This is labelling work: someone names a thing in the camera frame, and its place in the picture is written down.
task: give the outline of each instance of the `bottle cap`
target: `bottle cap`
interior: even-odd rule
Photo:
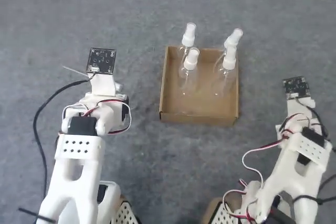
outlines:
[[[189,54],[187,55],[187,57],[185,57],[183,66],[187,69],[187,70],[194,70],[196,68],[197,65],[197,60],[198,60],[198,55],[199,55],[199,50],[195,47],[191,48],[189,51]]]
[[[243,30],[236,28],[232,32],[232,34],[227,37],[226,41],[224,42],[224,47],[228,48],[229,46],[237,46],[240,38],[243,35]]]
[[[182,38],[182,45],[186,47],[192,47],[195,41],[196,25],[194,23],[188,23],[185,28],[185,33]]]
[[[230,46],[226,49],[226,55],[223,59],[223,68],[233,70],[236,67],[236,52],[237,48]]]

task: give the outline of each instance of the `black wire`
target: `black wire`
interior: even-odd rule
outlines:
[[[319,192],[322,191],[322,189],[332,180],[336,178],[336,174],[331,175],[329,178],[327,178],[319,187]]]
[[[321,125],[321,132],[322,132],[322,136],[324,136],[325,138],[328,138],[328,131],[327,128],[325,127],[325,125],[322,123],[321,117],[320,115],[316,112],[316,110],[314,110],[312,107],[309,107],[305,104],[303,104],[302,102],[299,101],[298,98],[295,98],[296,102],[299,103],[302,106],[305,106],[308,110],[310,110],[317,118],[317,120],[319,121],[319,124]]]
[[[46,155],[44,153],[40,138],[38,136],[38,132],[37,132],[37,119],[39,117],[39,115],[41,114],[42,110],[48,105],[48,103],[55,97],[57,96],[59,93],[63,92],[64,90],[80,85],[82,83],[85,82],[89,82],[96,74],[94,73],[93,76],[91,76],[89,79],[87,80],[80,80],[80,81],[75,81],[72,82],[68,85],[65,85],[64,87],[58,89],[52,96],[50,96],[36,111],[35,116],[34,116],[34,120],[33,120],[33,131],[34,131],[34,137],[35,137],[35,142],[38,146],[38,150],[40,152],[41,158],[42,158],[42,163],[43,163],[43,170],[44,170],[44,180],[43,180],[43,199],[46,197],[47,194],[47,181],[48,181],[48,167],[47,167],[47,160],[46,160]],[[33,212],[24,209],[24,208],[19,208],[20,211],[25,212],[27,214],[31,214]],[[45,217],[40,217],[39,215],[36,215],[36,220],[37,219],[41,219],[41,218],[45,218]]]
[[[44,221],[49,222],[49,223],[56,223],[56,221],[53,220],[53,219],[50,219],[50,218],[47,218],[47,217],[38,215],[37,213],[32,212],[32,211],[29,211],[29,210],[27,210],[27,209],[24,209],[24,208],[22,208],[22,207],[19,207],[18,210],[19,210],[20,212],[24,212],[25,214],[35,216],[37,219],[41,219],[41,220],[44,220]]]

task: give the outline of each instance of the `open box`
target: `open box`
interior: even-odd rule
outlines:
[[[221,126],[234,124],[238,118],[238,72],[236,83],[225,97],[215,97],[208,89],[213,79],[213,66],[222,53],[218,49],[200,50],[197,63],[199,89],[188,99],[188,105],[193,108],[193,111],[182,113],[184,108],[178,85],[180,60],[176,47],[166,48],[159,108],[161,121]]]

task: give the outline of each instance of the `plastic bottle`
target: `plastic bottle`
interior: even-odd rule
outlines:
[[[236,51],[237,48],[234,46],[227,47],[223,62],[216,69],[212,90],[217,97],[224,97],[236,80]]]
[[[195,41],[196,25],[194,23],[188,23],[185,28],[185,33],[182,38],[182,44],[178,48],[178,58],[180,59],[179,69],[183,67],[183,62],[189,53],[189,50],[193,47]]]
[[[199,55],[197,48],[191,48],[183,62],[178,75],[179,87],[182,96],[189,96],[195,92],[197,87],[197,60]]]
[[[214,64],[214,68],[213,71],[215,72],[216,70],[218,70],[218,67],[220,67],[222,65],[222,61],[224,56],[226,55],[227,52],[227,48],[228,47],[237,47],[240,38],[243,35],[243,31],[239,28],[234,29],[234,31],[232,32],[232,34],[227,37],[227,39],[224,42],[224,46],[223,46],[223,53],[221,54],[221,56],[217,59],[216,63]]]

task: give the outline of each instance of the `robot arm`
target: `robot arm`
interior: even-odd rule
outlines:
[[[103,137],[130,126],[118,130],[130,107],[126,95],[115,93],[115,56],[114,50],[91,49],[87,73],[91,77],[92,92],[64,109],[55,166],[40,216],[61,224],[109,224],[114,218],[114,207],[121,195],[119,186],[105,182],[105,197],[99,205],[97,194],[105,150]],[[74,179],[78,166],[82,172]],[[48,222],[38,219],[37,224]]]
[[[249,215],[240,220],[242,224],[268,223],[273,217],[277,223],[313,224],[317,215],[316,201],[308,198],[291,201],[294,209],[291,213],[289,203],[280,195],[285,192],[293,199],[302,195],[317,198],[332,145],[325,139],[319,119],[313,118],[315,102],[304,78],[284,80],[284,86],[288,117],[276,126],[281,152],[267,180],[252,181],[240,193],[241,207],[234,214]]]

